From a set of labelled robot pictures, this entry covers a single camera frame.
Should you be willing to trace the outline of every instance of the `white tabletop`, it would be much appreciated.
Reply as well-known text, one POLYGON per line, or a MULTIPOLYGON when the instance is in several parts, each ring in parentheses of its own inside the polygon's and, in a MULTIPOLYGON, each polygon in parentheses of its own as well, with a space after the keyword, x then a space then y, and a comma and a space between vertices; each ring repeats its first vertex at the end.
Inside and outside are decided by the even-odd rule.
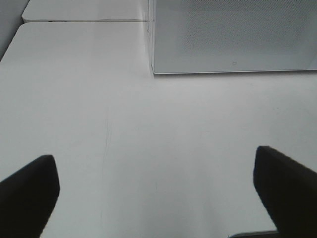
POLYGON ((27 23, 0 63, 0 176, 53 154, 44 238, 273 230, 252 184, 270 145, 317 171, 317 74, 153 77, 143 24, 27 23))
POLYGON ((142 21, 147 0, 30 0, 22 18, 32 21, 142 21))

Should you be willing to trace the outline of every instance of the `dark object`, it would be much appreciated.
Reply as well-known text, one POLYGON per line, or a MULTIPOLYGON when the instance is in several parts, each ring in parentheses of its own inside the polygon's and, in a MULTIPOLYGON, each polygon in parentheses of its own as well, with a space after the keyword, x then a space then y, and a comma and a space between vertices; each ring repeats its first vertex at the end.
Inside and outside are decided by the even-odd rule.
POLYGON ((281 238, 278 231, 240 233, 230 238, 281 238))
POLYGON ((257 149, 254 186, 283 238, 317 238, 317 174, 274 150, 257 149))
POLYGON ((0 238, 40 237, 59 195, 52 155, 43 155, 0 182, 0 238))

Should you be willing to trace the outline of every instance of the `white desk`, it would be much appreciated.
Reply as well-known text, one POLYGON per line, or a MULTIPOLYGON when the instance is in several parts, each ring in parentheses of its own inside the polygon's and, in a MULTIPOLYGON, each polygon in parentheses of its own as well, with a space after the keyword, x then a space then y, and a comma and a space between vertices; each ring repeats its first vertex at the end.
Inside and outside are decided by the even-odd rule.
POLYGON ((147 0, 30 0, 22 14, 32 21, 142 21, 147 0))
POLYGON ((153 77, 142 23, 27 23, 0 64, 1 179, 55 156, 44 238, 273 230, 255 150, 317 170, 316 90, 311 72, 153 77))

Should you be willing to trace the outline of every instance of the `perforated panel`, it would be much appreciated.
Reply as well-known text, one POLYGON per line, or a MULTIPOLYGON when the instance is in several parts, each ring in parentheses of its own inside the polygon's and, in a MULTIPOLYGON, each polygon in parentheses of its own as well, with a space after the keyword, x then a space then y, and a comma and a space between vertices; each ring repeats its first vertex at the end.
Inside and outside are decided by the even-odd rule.
POLYGON ((157 71, 306 69, 316 54, 315 0, 157 0, 157 71))

